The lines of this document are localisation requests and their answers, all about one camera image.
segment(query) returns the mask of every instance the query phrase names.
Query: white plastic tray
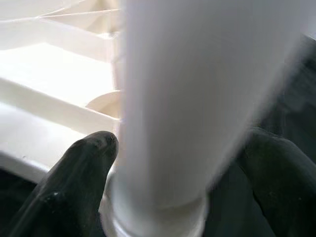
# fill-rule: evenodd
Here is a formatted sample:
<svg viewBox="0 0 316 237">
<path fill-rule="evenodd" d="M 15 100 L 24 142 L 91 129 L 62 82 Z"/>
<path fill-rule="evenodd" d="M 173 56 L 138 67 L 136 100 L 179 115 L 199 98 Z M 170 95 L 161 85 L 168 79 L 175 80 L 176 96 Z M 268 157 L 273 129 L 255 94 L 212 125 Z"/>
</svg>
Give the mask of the white plastic tray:
<svg viewBox="0 0 316 237">
<path fill-rule="evenodd" d="M 47 18 L 0 22 L 0 167 L 38 182 L 76 140 L 119 120 L 85 108 L 114 90 L 113 39 Z"/>
</svg>

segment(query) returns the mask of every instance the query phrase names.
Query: white plastic part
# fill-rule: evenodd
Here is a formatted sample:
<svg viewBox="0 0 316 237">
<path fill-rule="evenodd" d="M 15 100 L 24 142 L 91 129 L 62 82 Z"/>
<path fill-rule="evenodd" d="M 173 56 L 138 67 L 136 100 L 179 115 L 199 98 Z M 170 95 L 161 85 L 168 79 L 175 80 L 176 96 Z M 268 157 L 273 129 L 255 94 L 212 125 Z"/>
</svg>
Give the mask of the white plastic part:
<svg viewBox="0 0 316 237">
<path fill-rule="evenodd" d="M 114 32 L 123 25 L 120 10 L 105 10 L 99 6 L 96 7 L 95 11 L 72 14 L 62 14 L 62 12 L 59 12 L 58 15 L 48 15 L 41 18 L 76 26 L 96 34 Z"/>
<path fill-rule="evenodd" d="M 0 35 L 1 169 L 39 182 L 76 140 L 118 135 L 118 119 L 85 108 L 114 89 L 111 38 L 53 17 L 0 22 Z"/>
<path fill-rule="evenodd" d="M 116 90 L 100 95 L 90 101 L 86 108 L 119 119 L 121 118 L 121 92 Z"/>
<path fill-rule="evenodd" d="M 112 57 L 112 71 L 115 88 L 122 90 L 124 88 L 124 69 L 125 69 L 125 40 L 124 32 L 115 34 L 112 40 L 113 57 Z"/>
<path fill-rule="evenodd" d="M 85 6 L 96 0 L 1 0 L 0 20 L 37 17 L 85 2 Z"/>
<path fill-rule="evenodd" d="M 121 0 L 103 0 L 105 6 L 109 9 L 118 9 L 121 8 Z"/>
<path fill-rule="evenodd" d="M 103 219 L 105 230 L 114 227 L 109 237 L 191 236 L 188 222 L 160 214 L 199 200 L 221 175 L 283 78 L 311 2 L 127 1 L 125 129 L 113 213 Z M 192 223 L 204 221 L 200 208 L 192 206 Z"/>
<path fill-rule="evenodd" d="M 56 16 L 81 12 L 99 11 L 104 9 L 105 8 L 103 4 L 101 4 L 100 0 L 77 0 L 66 7 L 61 7 L 58 10 L 50 12 L 46 15 Z"/>
</svg>

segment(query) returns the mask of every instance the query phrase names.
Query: white plastic tube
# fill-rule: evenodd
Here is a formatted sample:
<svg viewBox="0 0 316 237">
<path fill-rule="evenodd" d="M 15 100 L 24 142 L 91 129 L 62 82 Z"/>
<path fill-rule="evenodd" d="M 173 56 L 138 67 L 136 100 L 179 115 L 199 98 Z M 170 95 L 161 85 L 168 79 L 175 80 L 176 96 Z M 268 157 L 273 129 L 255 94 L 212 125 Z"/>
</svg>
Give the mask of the white plastic tube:
<svg viewBox="0 0 316 237">
<path fill-rule="evenodd" d="M 309 9 L 308 0 L 127 1 L 126 129 L 111 189 L 120 228 L 193 236 L 197 216 L 176 234 L 162 232 L 177 220 L 159 213 L 199 200 L 229 163 Z"/>
</svg>

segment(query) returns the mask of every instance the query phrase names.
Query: white cylindrical tube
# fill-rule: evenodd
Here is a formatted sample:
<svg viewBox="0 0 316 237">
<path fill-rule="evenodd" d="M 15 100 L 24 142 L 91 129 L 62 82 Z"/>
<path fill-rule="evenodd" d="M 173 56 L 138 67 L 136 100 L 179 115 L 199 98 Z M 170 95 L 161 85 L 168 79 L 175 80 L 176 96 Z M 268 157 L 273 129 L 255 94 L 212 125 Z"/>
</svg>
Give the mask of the white cylindrical tube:
<svg viewBox="0 0 316 237">
<path fill-rule="evenodd" d="M 309 7 L 308 0 L 127 1 L 124 149 L 111 197 L 130 233 L 154 236 L 136 229 L 203 196 L 271 92 Z"/>
</svg>

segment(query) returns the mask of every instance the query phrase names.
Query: white surface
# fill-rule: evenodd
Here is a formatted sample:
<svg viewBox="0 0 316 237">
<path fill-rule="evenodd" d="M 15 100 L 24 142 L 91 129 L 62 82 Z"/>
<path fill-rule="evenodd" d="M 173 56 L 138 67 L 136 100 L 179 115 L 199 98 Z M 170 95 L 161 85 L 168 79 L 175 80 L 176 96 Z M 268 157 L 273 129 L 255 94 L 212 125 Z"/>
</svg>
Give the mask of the white surface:
<svg viewBox="0 0 316 237">
<path fill-rule="evenodd" d="M 121 8 L 121 0 L 102 0 L 104 5 L 109 9 L 118 9 Z"/>
<path fill-rule="evenodd" d="M 0 77 L 79 106 L 114 89 L 110 63 L 47 43 L 1 51 Z"/>
<path fill-rule="evenodd" d="M 227 167 L 314 1 L 126 2 L 125 151 L 111 199 L 126 232 L 156 237 L 159 210 L 193 202 Z"/>
<path fill-rule="evenodd" d="M 121 11 L 118 9 L 101 8 L 89 12 L 45 16 L 41 19 L 58 21 L 96 34 L 117 31 L 123 25 Z"/>
<path fill-rule="evenodd" d="M 110 62 L 112 40 L 49 19 L 32 18 L 0 22 L 0 49 L 48 43 L 95 60 Z"/>
<path fill-rule="evenodd" d="M 102 227 L 109 237 L 200 237 L 204 230 L 208 212 L 206 194 L 196 201 L 180 206 L 165 209 L 151 210 L 154 218 L 148 218 L 148 211 L 141 206 L 130 206 L 129 195 L 125 193 L 115 202 L 119 202 L 125 215 L 130 216 L 133 222 L 128 223 L 137 229 L 136 233 L 129 233 L 129 226 L 123 226 L 113 212 L 112 185 L 116 166 L 112 167 L 107 178 L 105 191 L 100 203 L 99 212 Z"/>
<path fill-rule="evenodd" d="M 100 0 L 76 0 L 65 6 L 57 9 L 54 12 L 50 12 L 46 15 L 63 15 L 63 14 L 73 14 L 80 12 L 89 12 L 95 10 L 102 10 L 103 5 Z"/>
<path fill-rule="evenodd" d="M 0 134 L 0 167 L 33 182 L 38 182 L 72 143 L 85 136 L 2 102 Z"/>
<path fill-rule="evenodd" d="M 120 119 L 121 97 L 121 91 L 112 91 L 110 93 L 95 98 L 86 105 L 86 108 L 92 109 L 116 119 Z"/>
<path fill-rule="evenodd" d="M 80 0 L 0 0 L 0 20 L 35 17 L 67 8 Z"/>
<path fill-rule="evenodd" d="M 83 136 L 119 121 L 0 79 L 0 167 L 38 182 Z"/>
</svg>

